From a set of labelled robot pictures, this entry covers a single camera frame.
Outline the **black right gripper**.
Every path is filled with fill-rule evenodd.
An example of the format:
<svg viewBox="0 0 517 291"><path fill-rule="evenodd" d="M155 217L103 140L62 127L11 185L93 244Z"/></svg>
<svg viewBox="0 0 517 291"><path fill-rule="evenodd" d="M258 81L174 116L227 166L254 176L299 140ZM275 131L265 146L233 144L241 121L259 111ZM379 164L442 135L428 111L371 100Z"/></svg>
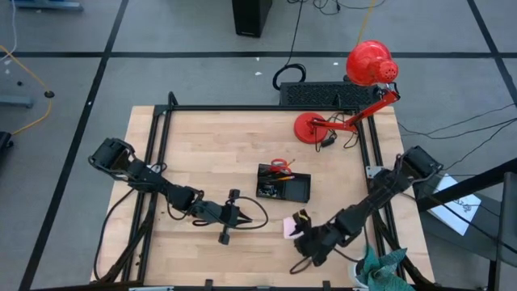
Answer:
<svg viewBox="0 0 517 291"><path fill-rule="evenodd" d="M305 258L309 258L315 267L320 267L326 262L328 254L343 237L333 222L343 211L344 209L340 209L329 221L320 226L312 225L312 218L304 209L292 215L296 221L293 233L296 234L290 234L289 239L294 239L296 250ZM309 217L309 220L302 220L299 214Z"/></svg>

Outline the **blue-grey floor base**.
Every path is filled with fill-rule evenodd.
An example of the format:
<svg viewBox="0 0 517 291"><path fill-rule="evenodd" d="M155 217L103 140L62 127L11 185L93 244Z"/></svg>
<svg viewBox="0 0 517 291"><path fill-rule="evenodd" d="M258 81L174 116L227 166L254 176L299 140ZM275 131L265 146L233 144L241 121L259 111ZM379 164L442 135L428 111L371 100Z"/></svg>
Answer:
<svg viewBox="0 0 517 291"><path fill-rule="evenodd" d="M10 0L16 7L63 11L83 11L80 2L73 0Z"/></svg>

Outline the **white plant pot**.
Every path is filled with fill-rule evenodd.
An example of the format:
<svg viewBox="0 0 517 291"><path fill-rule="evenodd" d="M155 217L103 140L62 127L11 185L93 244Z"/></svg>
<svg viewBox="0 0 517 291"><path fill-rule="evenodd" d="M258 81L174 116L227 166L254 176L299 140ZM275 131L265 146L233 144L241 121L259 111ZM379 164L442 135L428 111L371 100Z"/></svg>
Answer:
<svg viewBox="0 0 517 291"><path fill-rule="evenodd" d="M357 262L352 262L348 267L348 276L350 280L353 282L353 286L355 289L360 291L369 291L369 287L363 284L359 279L359 271L364 265L364 259L359 259Z"/></svg>

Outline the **black mesh desk organizer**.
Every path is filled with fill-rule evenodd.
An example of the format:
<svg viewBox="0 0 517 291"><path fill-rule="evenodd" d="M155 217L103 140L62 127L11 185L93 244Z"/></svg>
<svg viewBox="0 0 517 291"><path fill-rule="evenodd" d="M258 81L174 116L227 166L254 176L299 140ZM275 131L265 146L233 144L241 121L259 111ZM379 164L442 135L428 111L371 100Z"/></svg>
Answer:
<svg viewBox="0 0 517 291"><path fill-rule="evenodd" d="M264 170L270 170L270 164L258 165L258 173ZM286 200L291 202L307 203L310 199L311 174L292 172L290 175L295 175L296 178L274 183L259 183L257 181L256 196L274 200ZM279 196L272 197L270 195L263 195L261 188L264 184L275 185L279 191Z"/></svg>

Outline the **white printed paper sheet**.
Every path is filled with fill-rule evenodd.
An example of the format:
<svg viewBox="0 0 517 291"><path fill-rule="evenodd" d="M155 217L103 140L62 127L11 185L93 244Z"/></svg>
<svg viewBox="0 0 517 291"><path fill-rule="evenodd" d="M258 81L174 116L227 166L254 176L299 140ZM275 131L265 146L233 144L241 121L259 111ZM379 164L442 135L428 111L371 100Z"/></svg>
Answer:
<svg viewBox="0 0 517 291"><path fill-rule="evenodd" d="M455 178L449 174L445 174L443 177L434 178L431 182L428 182L424 186L424 189L426 194L431 196L456 184L458 184L458 181ZM480 208L480 204L480 198L469 194L460 199L448 202L445 206L439 205L429 209L428 213L459 235L464 236L469 228L469 223L473 220L476 212Z"/></svg>

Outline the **black metal table frame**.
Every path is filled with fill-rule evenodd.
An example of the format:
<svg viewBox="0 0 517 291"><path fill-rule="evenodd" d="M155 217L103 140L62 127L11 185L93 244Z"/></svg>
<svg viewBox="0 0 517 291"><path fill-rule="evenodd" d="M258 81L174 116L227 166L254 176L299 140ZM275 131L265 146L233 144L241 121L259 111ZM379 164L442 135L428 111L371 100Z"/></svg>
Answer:
<svg viewBox="0 0 517 291"><path fill-rule="evenodd" d="M230 111L240 111L240 112L273 112L275 110L282 111L282 112L299 112L300 114L303 114L305 112L315 112L313 108L310 106L281 106L278 105L276 107L274 106L260 106L260 105L250 105L250 106L244 106L244 105L229 105L229 106L217 106L216 111L218 112L230 112ZM352 116L359 113L360 111L364 110L365 108L362 107L348 107L348 108L341 108L341 107L333 107L333 109L336 112L343 113L343 112L351 112ZM367 117L364 120L372 121L373 116ZM357 124L357 131L354 133L357 135L359 142L364 141L364 128L362 125L361 120ZM162 161L158 161L157 163L151 165L147 160L144 161L148 166L152 168L152 170L162 174L162 172L165 169L165 164ZM140 194L149 193L153 196L151 203L155 205L158 201L157 195L161 194L158 192L139 192L135 188L130 187L131 191L138 192ZM172 206L168 205L166 201L166 205L169 209L172 209ZM400 245L397 242L397 237L394 234L390 234L388 226L381 220L379 211L374 212L371 216L373 218L373 225L374 229L376 231L376 237L378 239L384 239L392 248L393 251L397 249L401 249ZM336 246L333 251L338 250L338 248L341 246ZM304 261L307 264L312 264L311 260L309 258L304 257ZM403 269L405 270L409 276L414 280L414 284L412 287L417 290L427 290L427 289L435 289L436 285L432 282L430 282L427 278L423 276L423 274L413 265L411 260L406 257L398 264L397 269Z"/></svg>

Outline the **black perforated box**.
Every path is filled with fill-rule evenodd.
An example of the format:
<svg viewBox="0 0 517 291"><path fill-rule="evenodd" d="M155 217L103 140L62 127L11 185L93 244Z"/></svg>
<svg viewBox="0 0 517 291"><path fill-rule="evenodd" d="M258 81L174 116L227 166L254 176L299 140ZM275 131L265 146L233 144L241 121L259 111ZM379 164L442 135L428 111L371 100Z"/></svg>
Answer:
<svg viewBox="0 0 517 291"><path fill-rule="evenodd" d="M280 105L366 107L380 100L376 86L358 86L352 82L283 82Z"/></svg>

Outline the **red-handled scissors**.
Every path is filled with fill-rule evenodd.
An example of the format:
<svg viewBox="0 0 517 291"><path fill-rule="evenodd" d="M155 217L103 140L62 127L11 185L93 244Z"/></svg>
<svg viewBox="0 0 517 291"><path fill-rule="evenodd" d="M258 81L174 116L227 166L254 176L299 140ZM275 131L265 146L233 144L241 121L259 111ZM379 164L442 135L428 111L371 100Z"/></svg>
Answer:
<svg viewBox="0 0 517 291"><path fill-rule="evenodd" d="M290 169L290 162L283 158L275 158L271 160L270 171L275 174L290 175L292 170Z"/></svg>

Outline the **black computer tower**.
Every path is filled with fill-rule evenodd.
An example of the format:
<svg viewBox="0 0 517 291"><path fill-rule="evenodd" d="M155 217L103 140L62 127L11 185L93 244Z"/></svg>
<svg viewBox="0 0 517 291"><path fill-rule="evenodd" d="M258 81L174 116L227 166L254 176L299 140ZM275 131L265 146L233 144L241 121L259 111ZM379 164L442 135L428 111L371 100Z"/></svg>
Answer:
<svg viewBox="0 0 517 291"><path fill-rule="evenodd" d="M236 34L259 38L272 3L272 0L232 0Z"/></svg>

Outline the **teal cloth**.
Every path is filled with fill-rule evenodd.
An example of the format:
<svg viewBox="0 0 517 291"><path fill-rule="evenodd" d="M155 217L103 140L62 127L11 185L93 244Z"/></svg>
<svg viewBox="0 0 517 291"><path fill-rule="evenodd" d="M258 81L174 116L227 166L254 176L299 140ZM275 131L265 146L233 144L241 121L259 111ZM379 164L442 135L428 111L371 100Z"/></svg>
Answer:
<svg viewBox="0 0 517 291"><path fill-rule="evenodd" d="M405 280L395 275L398 264L406 257L406 248L378 257L371 245L365 247L362 266L355 278L369 291L415 291Z"/></svg>

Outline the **dark grey side table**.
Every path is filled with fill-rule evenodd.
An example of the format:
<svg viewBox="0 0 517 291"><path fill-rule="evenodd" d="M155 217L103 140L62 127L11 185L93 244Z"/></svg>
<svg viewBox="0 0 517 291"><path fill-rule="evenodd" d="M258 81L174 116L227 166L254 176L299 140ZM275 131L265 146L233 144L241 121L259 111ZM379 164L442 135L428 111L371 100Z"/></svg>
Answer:
<svg viewBox="0 0 517 291"><path fill-rule="evenodd" d="M428 196L424 186L430 180L414 186L416 204L427 238L438 238L460 253L457 259L477 255L489 260L485 274L488 282L481 287L488 291L517 291L517 158L481 174L465 175L458 184ZM480 208L469 223L464 236L428 213L436 206L473 194L481 199Z"/></svg>

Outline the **grey floor bracket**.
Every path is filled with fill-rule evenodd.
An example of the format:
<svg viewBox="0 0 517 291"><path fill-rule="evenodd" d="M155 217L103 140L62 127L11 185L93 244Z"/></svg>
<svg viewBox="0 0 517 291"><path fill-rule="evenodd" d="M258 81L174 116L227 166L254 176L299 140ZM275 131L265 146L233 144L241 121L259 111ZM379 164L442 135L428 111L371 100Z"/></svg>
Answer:
<svg viewBox="0 0 517 291"><path fill-rule="evenodd" d="M0 95L0 106L32 108L33 104L32 99L27 96Z"/></svg>

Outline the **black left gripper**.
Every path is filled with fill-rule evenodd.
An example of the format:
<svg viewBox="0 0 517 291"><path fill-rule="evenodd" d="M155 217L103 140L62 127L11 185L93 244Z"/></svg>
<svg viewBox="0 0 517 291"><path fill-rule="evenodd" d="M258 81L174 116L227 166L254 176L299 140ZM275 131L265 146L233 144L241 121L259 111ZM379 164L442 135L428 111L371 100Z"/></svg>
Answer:
<svg viewBox="0 0 517 291"><path fill-rule="evenodd" d="M237 228L239 230L250 230L252 218L246 216L238 206L235 205L236 199L240 196L240 191L231 189L229 191L229 199L219 205L213 201L200 200L193 204L192 222L194 226L208 226L213 223L223 225L223 230L219 234L218 242L228 245L230 240L229 229Z"/></svg>

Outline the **red desk lamp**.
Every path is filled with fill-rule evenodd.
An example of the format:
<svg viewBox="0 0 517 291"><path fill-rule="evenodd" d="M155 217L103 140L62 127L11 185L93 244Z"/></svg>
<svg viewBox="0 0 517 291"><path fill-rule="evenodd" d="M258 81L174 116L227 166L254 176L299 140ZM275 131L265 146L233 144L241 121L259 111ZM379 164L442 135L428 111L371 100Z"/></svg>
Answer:
<svg viewBox="0 0 517 291"><path fill-rule="evenodd" d="M355 133L361 120L400 99L395 85L398 65L389 49L378 40L363 41L354 47L347 58L346 73L351 82L358 86L385 84L386 87L380 90L380 100L343 121L331 122L316 112L299 115L293 128L299 141L306 144L321 143L330 130Z"/></svg>

